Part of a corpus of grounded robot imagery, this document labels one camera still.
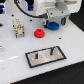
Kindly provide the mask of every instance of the robotic arm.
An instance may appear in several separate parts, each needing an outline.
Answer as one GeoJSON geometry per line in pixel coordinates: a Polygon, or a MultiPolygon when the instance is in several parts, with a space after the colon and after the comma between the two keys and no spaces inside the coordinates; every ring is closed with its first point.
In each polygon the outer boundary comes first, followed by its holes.
{"type": "Polygon", "coordinates": [[[62,18],[62,25],[65,25],[66,18],[71,13],[79,11],[81,2],[82,0],[34,0],[34,12],[36,16],[25,12],[27,11],[25,0],[7,0],[5,7],[7,13],[21,11],[33,18],[44,18],[44,26],[48,24],[51,18],[62,18]]]}

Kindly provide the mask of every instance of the wire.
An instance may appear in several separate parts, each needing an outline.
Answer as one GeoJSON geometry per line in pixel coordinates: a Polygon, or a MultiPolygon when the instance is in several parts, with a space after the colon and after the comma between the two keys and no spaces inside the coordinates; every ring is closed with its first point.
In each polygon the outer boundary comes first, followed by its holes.
{"type": "Polygon", "coordinates": [[[19,10],[20,10],[21,12],[23,12],[25,15],[27,15],[27,16],[29,16],[29,17],[32,17],[32,18],[44,18],[44,17],[43,17],[44,15],[34,16],[34,15],[30,15],[30,14],[26,13],[26,12],[25,12],[24,10],[22,10],[22,8],[18,5],[17,0],[14,0],[14,2],[15,2],[15,4],[16,4],[16,6],[19,8],[19,10]]]}

